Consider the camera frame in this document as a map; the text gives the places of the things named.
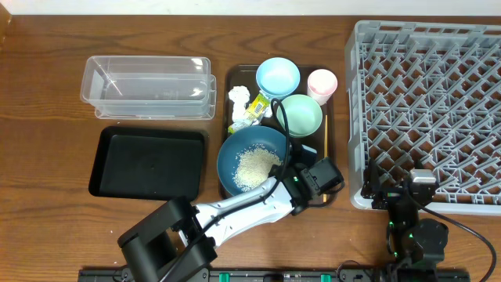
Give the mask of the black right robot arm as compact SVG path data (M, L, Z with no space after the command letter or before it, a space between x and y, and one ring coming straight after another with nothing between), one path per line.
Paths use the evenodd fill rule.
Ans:
M375 160L369 160L361 195L372 201L373 209L388 212L387 249L401 265L435 267L445 259L449 229L435 219L422 219L419 211L432 202L437 179L420 167L395 183L381 180L382 174Z

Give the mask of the yellow snack wrapper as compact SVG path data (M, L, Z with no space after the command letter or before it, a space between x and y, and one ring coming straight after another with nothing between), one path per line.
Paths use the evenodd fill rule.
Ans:
M259 125L263 118L272 116L272 106L270 99L260 91L256 98L247 107L243 118L233 122L228 127L228 132L233 134L241 129Z

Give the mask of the white tissue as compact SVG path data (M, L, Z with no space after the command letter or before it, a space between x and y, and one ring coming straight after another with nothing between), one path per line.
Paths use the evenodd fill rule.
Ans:
M238 121L243 118L246 111L246 105L250 100L250 92L246 86L234 86L229 91L229 99L233 102L232 121Z

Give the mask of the dark blue plate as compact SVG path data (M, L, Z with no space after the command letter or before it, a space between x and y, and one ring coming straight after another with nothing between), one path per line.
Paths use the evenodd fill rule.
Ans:
M256 143L262 143L268 150L276 150L276 154L283 161L286 155L286 136L270 127L252 126L244 128L231 135L220 148L217 160L218 177L222 188L232 197L240 193L232 180L236 171L236 155Z

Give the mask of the pile of rice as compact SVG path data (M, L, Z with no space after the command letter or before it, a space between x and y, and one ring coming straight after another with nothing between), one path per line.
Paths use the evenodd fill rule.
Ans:
M273 165L280 166L283 161L276 150L268 150L262 143L256 143L241 150L236 155L236 171L232 180L241 192L247 192L259 186L268 177Z

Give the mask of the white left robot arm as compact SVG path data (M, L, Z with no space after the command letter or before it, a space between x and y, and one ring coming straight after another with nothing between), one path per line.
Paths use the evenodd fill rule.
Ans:
M228 239L304 211L320 191L318 172L296 164L282 179L223 201L192 205L181 197L161 205L118 239L134 280L188 280Z

